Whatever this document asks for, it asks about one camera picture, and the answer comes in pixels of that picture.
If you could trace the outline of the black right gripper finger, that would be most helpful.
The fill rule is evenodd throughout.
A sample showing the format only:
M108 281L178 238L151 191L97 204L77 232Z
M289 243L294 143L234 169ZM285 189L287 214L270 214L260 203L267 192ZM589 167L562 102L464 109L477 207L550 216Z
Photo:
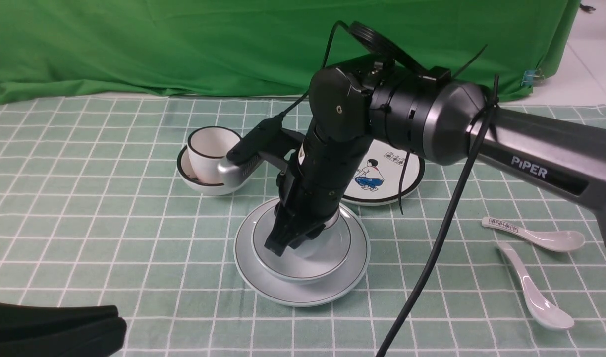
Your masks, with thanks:
M288 247L297 249L304 242L316 239L325 229L326 223L307 218L294 218L289 227L291 237Z
M278 201L274 208L274 223L264 247L282 257L287 247L297 249L303 242L303 215L293 213Z

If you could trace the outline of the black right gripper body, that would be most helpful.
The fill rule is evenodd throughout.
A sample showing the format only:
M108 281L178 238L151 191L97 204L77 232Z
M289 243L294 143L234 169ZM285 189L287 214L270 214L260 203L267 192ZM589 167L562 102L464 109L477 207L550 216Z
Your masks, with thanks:
M372 141L371 135L364 134L339 142L317 121L311 122L299 148L303 159L289 161L279 185L280 201L303 218L327 222L336 213Z

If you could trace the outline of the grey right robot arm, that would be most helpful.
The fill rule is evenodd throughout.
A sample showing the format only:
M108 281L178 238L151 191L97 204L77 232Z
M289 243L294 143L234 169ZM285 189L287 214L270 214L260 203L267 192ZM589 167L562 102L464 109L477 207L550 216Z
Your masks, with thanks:
M309 102L265 242L276 255L323 229L373 140L442 166L477 148L482 163L593 213L606 248L606 129L499 108L477 84L416 78L375 55L316 72Z

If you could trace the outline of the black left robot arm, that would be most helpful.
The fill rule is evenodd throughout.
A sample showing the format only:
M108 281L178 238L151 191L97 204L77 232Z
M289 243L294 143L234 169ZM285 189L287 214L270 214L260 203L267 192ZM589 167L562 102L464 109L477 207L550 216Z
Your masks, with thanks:
M238 217L0 217L0 357L308 357L327 309L253 293Z

